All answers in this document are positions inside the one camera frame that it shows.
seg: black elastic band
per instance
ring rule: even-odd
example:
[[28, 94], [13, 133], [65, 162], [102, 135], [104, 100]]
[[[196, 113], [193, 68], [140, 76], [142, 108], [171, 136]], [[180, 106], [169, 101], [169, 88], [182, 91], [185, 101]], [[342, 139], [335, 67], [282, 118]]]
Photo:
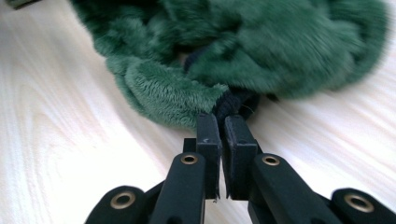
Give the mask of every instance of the black elastic band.
[[199, 56], [201, 56], [201, 54], [203, 54], [207, 49], [208, 49], [208, 46], [200, 48], [200, 49], [194, 51], [193, 53], [191, 53], [187, 57], [186, 61], [184, 62], [184, 72], [185, 73], [189, 72], [190, 67], [192, 66], [192, 64], [195, 63], [195, 61], [197, 61]]
[[213, 113], [218, 119], [219, 125], [224, 123], [225, 118], [230, 115], [239, 114], [244, 119], [248, 119], [260, 102], [260, 95], [247, 90], [232, 89], [216, 101]]

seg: brass grommet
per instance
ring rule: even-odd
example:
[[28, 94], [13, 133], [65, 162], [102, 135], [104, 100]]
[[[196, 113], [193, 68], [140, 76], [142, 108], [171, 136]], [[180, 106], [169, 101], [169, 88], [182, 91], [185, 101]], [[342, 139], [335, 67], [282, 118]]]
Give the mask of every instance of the brass grommet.
[[181, 162], [183, 162], [186, 165], [192, 165], [198, 162], [198, 157], [194, 155], [186, 155], [181, 158]]
[[374, 211], [373, 204], [360, 195], [349, 193], [344, 197], [344, 200], [349, 206], [363, 213], [371, 213]]
[[136, 196], [134, 195], [134, 193], [127, 190], [114, 196], [111, 199], [110, 205], [114, 209], [124, 209], [131, 206], [135, 200]]
[[280, 164], [280, 160], [273, 156], [265, 156], [262, 161], [267, 165], [277, 166]]

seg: green plush fabric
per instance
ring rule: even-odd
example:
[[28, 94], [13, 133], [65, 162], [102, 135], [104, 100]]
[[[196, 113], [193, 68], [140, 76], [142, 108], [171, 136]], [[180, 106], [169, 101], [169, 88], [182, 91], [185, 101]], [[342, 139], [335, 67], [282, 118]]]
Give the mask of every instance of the green plush fabric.
[[[387, 33], [380, 0], [71, 2], [132, 107], [176, 127], [230, 88], [297, 98], [356, 82]], [[185, 72], [177, 55], [201, 47]]]

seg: white wooden table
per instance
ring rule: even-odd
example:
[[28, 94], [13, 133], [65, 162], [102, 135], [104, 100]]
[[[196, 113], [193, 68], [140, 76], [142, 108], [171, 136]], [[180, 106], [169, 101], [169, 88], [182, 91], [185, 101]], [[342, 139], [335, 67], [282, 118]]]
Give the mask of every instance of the white wooden table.
[[[396, 2], [389, 2], [395, 21]], [[395, 26], [363, 82], [262, 102], [248, 125], [317, 193], [352, 187], [396, 211]], [[165, 179], [183, 138], [125, 102], [65, 0], [0, 2], [0, 223], [82, 223], [109, 190]], [[247, 203], [206, 203], [205, 223], [250, 223]]]

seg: green fleece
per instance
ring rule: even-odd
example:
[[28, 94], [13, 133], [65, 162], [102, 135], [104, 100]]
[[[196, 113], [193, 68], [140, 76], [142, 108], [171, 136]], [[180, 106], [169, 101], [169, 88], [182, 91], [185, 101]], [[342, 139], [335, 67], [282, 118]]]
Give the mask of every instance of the green fleece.
[[[229, 88], [292, 99], [360, 80], [388, 22], [379, 0], [71, 2], [132, 107], [188, 128]], [[201, 47], [184, 71], [178, 54]]]

